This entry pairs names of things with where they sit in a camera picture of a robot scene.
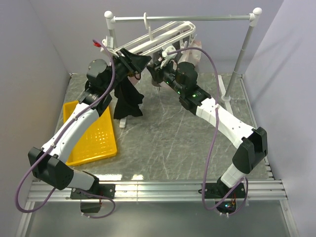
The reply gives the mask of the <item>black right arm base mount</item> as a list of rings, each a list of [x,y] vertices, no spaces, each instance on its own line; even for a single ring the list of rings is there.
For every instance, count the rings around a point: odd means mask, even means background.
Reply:
[[[206,183],[204,198],[205,199],[221,199],[223,198],[232,188],[227,187],[225,184],[219,183]],[[227,198],[245,198],[246,188],[243,183],[240,183]]]

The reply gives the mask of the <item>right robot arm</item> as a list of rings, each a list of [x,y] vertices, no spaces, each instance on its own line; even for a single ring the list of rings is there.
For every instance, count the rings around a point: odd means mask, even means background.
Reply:
[[[220,106],[214,98],[197,84],[198,74],[195,66],[182,62],[177,67],[170,62],[161,67],[160,64],[147,66],[153,81],[165,82],[179,95],[181,105],[193,115],[198,116],[225,135],[236,148],[232,164],[211,188],[217,198],[229,197],[235,191],[235,185],[249,174],[268,153],[267,133],[265,129],[254,128]]]

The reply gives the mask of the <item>white rack left foot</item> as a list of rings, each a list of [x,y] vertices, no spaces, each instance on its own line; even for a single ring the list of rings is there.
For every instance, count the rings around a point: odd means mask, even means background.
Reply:
[[[127,117],[121,118],[119,121],[119,128],[126,128]]]

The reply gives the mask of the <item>metal clothes rack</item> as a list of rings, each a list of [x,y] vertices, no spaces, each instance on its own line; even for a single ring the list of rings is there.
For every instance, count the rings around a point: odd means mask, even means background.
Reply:
[[[257,7],[248,15],[226,15],[226,16],[148,16],[144,13],[140,17],[118,17],[114,16],[111,11],[106,11],[104,17],[106,19],[107,28],[110,37],[104,40],[105,43],[112,43],[115,52],[122,48],[130,50],[132,53],[141,53],[143,55],[153,55],[158,51],[170,49],[171,45],[178,43],[180,49],[187,49],[196,45],[194,21],[234,21],[248,20],[249,27],[240,50],[237,62],[235,64],[233,74],[231,76],[229,86],[226,90],[222,89],[222,100],[229,102],[231,100],[230,93],[237,79],[245,50],[247,48],[250,36],[254,27],[257,25],[262,14],[262,8]],[[148,31],[145,35],[138,37],[122,46],[117,44],[115,25],[120,22],[143,22],[145,29]]]

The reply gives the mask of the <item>pink underwear black trim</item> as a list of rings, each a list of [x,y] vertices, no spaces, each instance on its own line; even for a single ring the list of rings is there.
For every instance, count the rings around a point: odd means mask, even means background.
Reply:
[[[141,75],[140,74],[137,74],[135,76],[132,76],[132,77],[128,77],[129,81],[132,83],[132,85],[136,85],[140,79],[141,79]]]

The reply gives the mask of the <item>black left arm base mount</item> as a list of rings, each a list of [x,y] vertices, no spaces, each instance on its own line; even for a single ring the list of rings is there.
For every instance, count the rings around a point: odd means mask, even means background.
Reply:
[[[103,196],[106,198],[113,199],[116,192],[116,185],[110,184],[99,184],[96,189],[85,191],[86,195],[79,189],[73,189],[70,194],[70,199],[99,199],[96,196]]]

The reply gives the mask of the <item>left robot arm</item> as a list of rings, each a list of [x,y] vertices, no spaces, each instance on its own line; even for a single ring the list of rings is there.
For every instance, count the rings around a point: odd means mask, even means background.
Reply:
[[[66,165],[74,146],[86,130],[106,111],[112,97],[110,92],[129,83],[129,77],[141,73],[151,56],[137,55],[121,49],[119,56],[108,65],[103,59],[89,64],[85,90],[73,114],[58,132],[40,149],[28,153],[31,173],[56,189],[82,189],[87,198],[99,195],[99,179],[87,172]]]

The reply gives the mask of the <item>aluminium table edge rail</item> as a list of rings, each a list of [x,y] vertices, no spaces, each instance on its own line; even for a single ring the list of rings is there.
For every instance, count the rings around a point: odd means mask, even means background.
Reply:
[[[201,201],[198,190],[202,188],[201,181],[109,181],[101,184],[115,184],[115,202],[124,201]],[[33,182],[27,201],[44,201],[52,187],[44,182]],[[55,190],[48,201],[79,201],[70,199],[72,189]],[[287,194],[282,181],[250,180],[248,200],[287,200]]]

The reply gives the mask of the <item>white clip hanger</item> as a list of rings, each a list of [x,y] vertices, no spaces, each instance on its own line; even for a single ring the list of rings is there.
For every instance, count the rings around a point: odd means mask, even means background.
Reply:
[[[171,21],[152,30],[146,13],[140,20],[144,22],[148,33],[119,46],[114,52],[118,53],[124,48],[133,54],[152,55],[170,44],[190,38],[196,31],[195,25],[190,21]]]

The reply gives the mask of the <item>white underwear pink trim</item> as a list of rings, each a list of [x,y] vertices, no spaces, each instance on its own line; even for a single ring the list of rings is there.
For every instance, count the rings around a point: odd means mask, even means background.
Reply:
[[[196,47],[202,49],[202,43],[199,40],[194,40],[189,47]],[[180,59],[177,63],[189,62],[192,63],[195,67],[198,65],[201,59],[201,51],[196,49],[188,49],[179,53]]]

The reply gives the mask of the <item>grey striped underwear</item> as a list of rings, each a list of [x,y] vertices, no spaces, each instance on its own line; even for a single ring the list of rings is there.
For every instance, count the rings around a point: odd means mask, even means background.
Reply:
[[[174,43],[166,43],[153,54],[152,61],[162,63],[164,67],[170,61],[175,63],[189,62],[191,55],[191,50],[188,49],[190,46],[193,46],[194,37],[188,36],[183,39],[180,39]]]

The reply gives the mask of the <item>yellow plastic tray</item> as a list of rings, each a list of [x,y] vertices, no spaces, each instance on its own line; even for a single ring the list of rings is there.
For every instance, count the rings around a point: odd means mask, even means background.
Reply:
[[[82,165],[117,154],[110,109],[107,108],[96,121],[92,121],[94,118],[95,114],[86,112],[59,140],[61,153],[68,155],[66,165]]]

